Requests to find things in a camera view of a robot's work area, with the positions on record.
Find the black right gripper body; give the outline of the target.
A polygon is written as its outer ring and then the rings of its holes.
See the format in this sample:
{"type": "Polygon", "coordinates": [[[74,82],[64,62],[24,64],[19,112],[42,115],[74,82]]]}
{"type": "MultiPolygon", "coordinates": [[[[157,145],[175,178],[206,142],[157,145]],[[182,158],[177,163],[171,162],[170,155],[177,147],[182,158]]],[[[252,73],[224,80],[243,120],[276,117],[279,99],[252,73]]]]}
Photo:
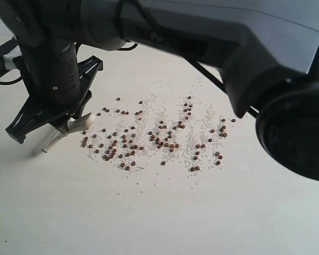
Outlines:
{"type": "Polygon", "coordinates": [[[8,135],[24,143],[26,135],[67,114],[73,114],[85,97],[103,61],[96,56],[78,62],[74,44],[20,46],[22,56],[14,63],[21,73],[29,97],[13,122],[8,135]]]}

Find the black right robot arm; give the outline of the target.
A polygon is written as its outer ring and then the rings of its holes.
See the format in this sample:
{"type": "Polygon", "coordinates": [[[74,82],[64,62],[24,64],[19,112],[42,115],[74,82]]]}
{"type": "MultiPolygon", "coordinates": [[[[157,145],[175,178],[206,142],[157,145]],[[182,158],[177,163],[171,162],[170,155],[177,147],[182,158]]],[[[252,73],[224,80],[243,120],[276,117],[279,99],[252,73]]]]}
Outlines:
{"type": "Polygon", "coordinates": [[[264,150],[319,181],[319,1],[0,1],[14,37],[0,77],[18,69],[29,97],[6,128],[18,143],[51,124],[66,132],[102,70],[81,45],[139,43],[183,57],[256,120],[264,150]]]}

